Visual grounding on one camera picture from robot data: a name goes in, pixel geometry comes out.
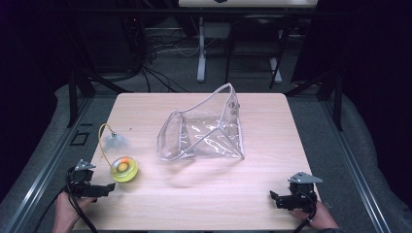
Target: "transparent plastic bag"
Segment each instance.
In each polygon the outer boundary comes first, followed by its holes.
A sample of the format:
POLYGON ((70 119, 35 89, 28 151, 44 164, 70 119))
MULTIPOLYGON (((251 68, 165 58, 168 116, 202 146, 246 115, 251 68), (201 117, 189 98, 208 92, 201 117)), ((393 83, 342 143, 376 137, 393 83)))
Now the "transparent plastic bag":
POLYGON ((160 160, 217 156, 245 158, 239 103, 230 83, 188 110, 173 111, 157 136, 160 160))

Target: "person's arm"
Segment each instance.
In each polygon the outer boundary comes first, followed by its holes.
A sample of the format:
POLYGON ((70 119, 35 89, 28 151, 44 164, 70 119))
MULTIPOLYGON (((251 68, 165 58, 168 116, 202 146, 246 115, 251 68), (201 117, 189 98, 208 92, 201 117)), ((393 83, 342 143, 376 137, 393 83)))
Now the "person's arm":
MULTIPOLYGON (((83 211, 89 203, 96 200, 95 197, 79 198, 78 204, 83 211)), ((54 226, 52 232, 66 233, 70 232, 75 223, 79 220, 79 215, 73 206, 70 204, 69 195, 66 192, 61 192, 55 201, 54 226)))
MULTIPOLYGON (((333 219, 333 217, 330 215, 329 211, 327 210, 326 206, 322 204, 322 202, 318 201, 316 203, 316 214, 313 217, 312 221, 310 222, 310 225, 319 230, 320 232, 342 232, 339 230, 339 226, 337 225, 336 221, 333 219)), ((309 214, 304 213, 299 210, 293 210, 291 211, 291 215, 294 217, 297 217, 299 219, 306 219, 309 217, 309 214)))

